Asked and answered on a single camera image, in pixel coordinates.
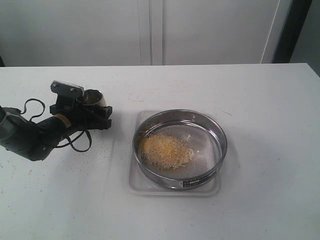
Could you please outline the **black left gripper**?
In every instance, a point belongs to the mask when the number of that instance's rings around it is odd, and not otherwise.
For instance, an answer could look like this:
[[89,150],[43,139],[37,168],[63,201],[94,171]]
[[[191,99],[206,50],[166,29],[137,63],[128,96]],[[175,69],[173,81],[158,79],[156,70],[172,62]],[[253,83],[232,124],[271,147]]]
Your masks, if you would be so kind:
[[49,107],[51,116],[37,123],[46,134],[65,136],[85,130],[108,130],[112,125],[111,106],[80,106],[76,99],[57,95]]

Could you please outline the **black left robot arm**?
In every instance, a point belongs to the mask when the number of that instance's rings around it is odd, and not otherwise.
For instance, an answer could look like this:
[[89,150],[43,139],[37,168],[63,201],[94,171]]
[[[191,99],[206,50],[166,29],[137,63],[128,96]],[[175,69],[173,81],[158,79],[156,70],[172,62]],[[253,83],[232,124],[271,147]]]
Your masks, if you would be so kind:
[[0,145],[30,161],[43,161],[53,149],[74,149],[74,142],[83,134],[91,143],[91,130],[107,130],[112,125],[111,106],[85,105],[58,96],[49,111],[51,117],[35,123],[23,117],[25,109],[1,107]]

